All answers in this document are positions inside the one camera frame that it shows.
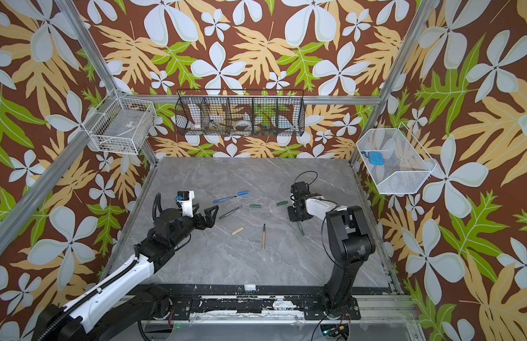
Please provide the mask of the light green pen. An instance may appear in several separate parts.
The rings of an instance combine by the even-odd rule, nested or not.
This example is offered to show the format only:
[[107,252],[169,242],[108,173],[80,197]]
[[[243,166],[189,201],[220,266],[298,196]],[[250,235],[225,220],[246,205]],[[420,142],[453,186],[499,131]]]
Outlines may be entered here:
[[303,228],[302,228],[300,222],[296,222],[296,224],[297,224],[297,226],[298,226],[298,230],[299,230],[301,236],[304,237],[304,236],[305,236],[305,232],[304,232],[304,230],[303,230]]

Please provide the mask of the beige pen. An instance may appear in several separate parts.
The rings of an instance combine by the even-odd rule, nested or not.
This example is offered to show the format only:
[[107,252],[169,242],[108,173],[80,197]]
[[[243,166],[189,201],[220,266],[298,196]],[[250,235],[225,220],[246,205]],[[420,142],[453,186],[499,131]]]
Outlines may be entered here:
[[263,224],[262,228],[262,249],[265,250],[266,247],[266,224]]

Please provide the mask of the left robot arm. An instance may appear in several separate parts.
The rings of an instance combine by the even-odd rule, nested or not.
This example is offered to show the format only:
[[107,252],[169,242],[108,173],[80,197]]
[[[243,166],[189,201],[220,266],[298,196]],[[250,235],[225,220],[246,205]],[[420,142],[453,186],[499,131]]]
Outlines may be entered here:
[[215,226],[219,212],[213,205],[199,212],[192,191],[180,191],[176,206],[163,209],[161,194],[152,206],[153,226],[134,253],[116,271],[95,287],[62,307],[50,305],[36,319],[33,340],[107,340],[133,323],[134,318],[153,313],[170,300],[162,289],[152,289],[134,300],[134,311],[120,313],[117,303],[128,292],[150,278],[188,244],[194,230]]

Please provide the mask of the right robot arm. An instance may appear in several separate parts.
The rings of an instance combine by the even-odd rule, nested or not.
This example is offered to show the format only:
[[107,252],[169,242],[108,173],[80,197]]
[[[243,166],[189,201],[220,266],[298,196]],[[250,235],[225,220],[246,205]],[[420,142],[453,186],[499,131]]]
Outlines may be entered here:
[[352,294],[354,280],[376,249],[362,208],[340,205],[312,193],[310,185],[304,181],[290,187],[290,199],[290,221],[300,223],[318,218],[322,220],[321,233],[327,233],[325,252],[333,269],[323,288],[323,311],[330,317],[344,313],[359,320],[359,306]]

